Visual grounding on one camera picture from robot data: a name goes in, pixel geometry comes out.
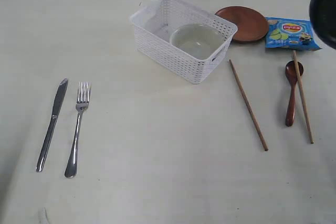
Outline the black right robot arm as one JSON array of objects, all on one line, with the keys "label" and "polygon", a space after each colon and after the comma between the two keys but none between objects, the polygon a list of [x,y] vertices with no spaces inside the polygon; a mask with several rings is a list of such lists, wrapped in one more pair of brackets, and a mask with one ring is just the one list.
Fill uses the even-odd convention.
[{"label": "black right robot arm", "polygon": [[316,35],[335,49],[335,0],[310,0],[309,18]]}]

